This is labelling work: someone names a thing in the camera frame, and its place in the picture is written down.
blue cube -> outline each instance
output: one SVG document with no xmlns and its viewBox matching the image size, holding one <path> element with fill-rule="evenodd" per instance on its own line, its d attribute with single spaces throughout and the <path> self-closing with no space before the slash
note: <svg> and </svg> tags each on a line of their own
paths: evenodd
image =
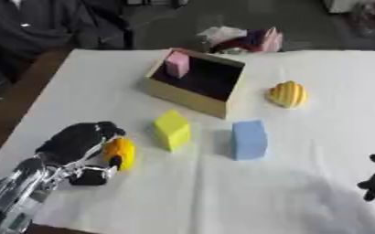
<svg viewBox="0 0 375 234">
<path fill-rule="evenodd" d="M 267 135 L 261 121 L 233 124 L 233 157 L 250 160 L 263 157 L 267 149 Z"/>
</svg>

table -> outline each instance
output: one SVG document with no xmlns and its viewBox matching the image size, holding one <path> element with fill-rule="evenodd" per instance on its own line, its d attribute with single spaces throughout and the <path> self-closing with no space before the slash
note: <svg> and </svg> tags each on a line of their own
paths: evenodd
<svg viewBox="0 0 375 234">
<path fill-rule="evenodd" d="M 227 121 L 144 94 L 140 81 L 164 53 L 75 51 L 39 96 L 0 150 L 0 176 L 58 129 L 82 121 L 125 128 L 140 161 L 102 189 L 56 192 L 37 223 L 101 233 L 375 233 L 375 202 L 363 202 L 355 187 L 375 171 L 368 159 L 375 52 L 231 57 L 247 63 L 246 85 Z M 307 88 L 306 106 L 288 111 L 264 99 L 285 80 Z M 169 109 L 197 126 L 190 154 L 168 154 L 145 137 L 146 125 Z M 231 122 L 253 119 L 266 126 L 267 155 L 233 162 Z"/>
</svg>

cardboard box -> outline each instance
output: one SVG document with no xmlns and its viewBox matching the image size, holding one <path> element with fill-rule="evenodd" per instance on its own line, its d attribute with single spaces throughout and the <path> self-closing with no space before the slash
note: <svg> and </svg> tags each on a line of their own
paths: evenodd
<svg viewBox="0 0 375 234">
<path fill-rule="evenodd" d="M 190 56 L 189 73 L 182 79 L 166 74 L 165 59 L 173 51 Z M 147 73 L 147 92 L 193 110 L 225 119 L 234 100 L 244 63 L 173 48 Z"/>
</svg>

yellow sponge ball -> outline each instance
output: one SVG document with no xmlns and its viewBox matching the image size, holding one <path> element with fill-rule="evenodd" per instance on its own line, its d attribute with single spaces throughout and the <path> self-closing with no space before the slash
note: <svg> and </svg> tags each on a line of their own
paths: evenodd
<svg viewBox="0 0 375 234">
<path fill-rule="evenodd" d="M 117 138 L 103 147 L 103 158 L 110 162 L 115 156 L 122 157 L 120 170 L 128 170 L 134 166 L 134 143 L 125 138 Z"/>
<path fill-rule="evenodd" d="M 177 111 L 169 111 L 155 120 L 155 135 L 168 150 L 174 151 L 190 140 L 190 124 Z"/>
<path fill-rule="evenodd" d="M 303 104 L 307 100 L 308 94 L 301 84 L 296 84 L 294 81 L 287 81 L 269 89 L 266 97 L 279 106 L 294 108 Z"/>
</svg>

floor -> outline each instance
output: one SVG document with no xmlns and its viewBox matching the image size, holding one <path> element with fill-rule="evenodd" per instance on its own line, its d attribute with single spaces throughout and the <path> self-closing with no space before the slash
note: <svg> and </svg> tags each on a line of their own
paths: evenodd
<svg viewBox="0 0 375 234">
<path fill-rule="evenodd" d="M 125 10 L 136 32 L 138 49 L 184 47 L 212 26 L 284 32 L 284 50 L 375 50 L 375 39 L 359 37 L 348 16 L 330 15 L 322 0 L 190 0 L 177 10 L 167 6 L 132 6 Z"/>
</svg>

